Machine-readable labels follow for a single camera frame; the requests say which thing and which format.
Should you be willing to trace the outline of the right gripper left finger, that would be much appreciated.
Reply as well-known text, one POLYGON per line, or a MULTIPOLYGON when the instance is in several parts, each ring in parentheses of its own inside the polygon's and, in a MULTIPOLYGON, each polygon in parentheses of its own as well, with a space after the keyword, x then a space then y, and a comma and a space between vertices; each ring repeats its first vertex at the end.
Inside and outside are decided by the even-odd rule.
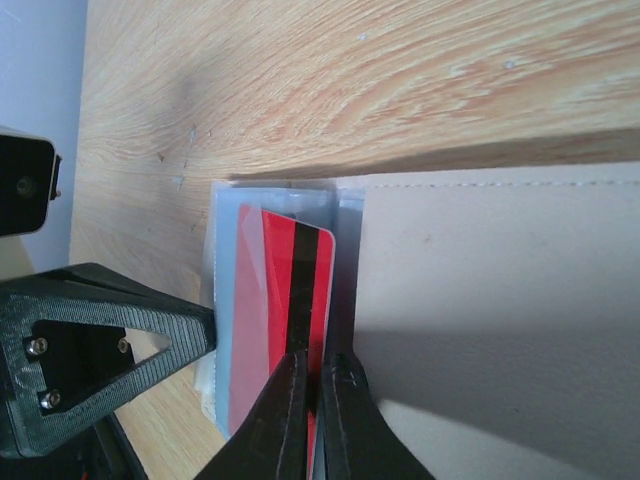
POLYGON ((198 479, 303 479, 307 472, 307 353, 287 353, 246 419, 198 479))

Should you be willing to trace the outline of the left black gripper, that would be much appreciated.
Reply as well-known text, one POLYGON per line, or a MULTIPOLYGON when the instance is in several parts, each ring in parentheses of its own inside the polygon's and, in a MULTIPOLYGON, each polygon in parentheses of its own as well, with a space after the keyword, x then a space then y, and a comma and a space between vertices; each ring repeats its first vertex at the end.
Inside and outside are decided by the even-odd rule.
POLYGON ((113 411, 215 347, 212 309, 97 263, 2 281, 2 478, 142 478, 113 411))

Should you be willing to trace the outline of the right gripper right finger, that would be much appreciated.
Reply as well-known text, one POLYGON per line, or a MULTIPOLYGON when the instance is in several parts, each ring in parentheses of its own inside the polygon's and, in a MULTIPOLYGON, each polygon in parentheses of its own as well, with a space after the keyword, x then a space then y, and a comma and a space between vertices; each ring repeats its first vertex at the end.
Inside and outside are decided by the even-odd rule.
POLYGON ((393 433, 353 354, 329 357, 321 373, 325 471, 328 479, 431 479, 393 433))

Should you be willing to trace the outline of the red credit card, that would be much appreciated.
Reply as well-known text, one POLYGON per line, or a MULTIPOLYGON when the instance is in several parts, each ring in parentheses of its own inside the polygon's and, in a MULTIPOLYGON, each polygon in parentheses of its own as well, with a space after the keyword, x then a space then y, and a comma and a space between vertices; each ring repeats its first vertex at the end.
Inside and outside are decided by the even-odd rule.
POLYGON ((243 205, 237 233, 229 427, 232 436, 287 353, 307 353, 307 472, 318 433, 319 374, 335 239, 324 228, 243 205))

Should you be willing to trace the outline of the beige card holder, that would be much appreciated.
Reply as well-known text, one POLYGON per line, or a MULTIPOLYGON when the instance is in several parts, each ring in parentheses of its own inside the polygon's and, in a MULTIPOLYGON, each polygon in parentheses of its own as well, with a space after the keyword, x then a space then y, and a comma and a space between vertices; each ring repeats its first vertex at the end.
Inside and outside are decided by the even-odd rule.
POLYGON ((214 183, 196 386, 225 437, 245 204, 333 232, 330 324, 437 478, 638 477, 637 164, 214 183))

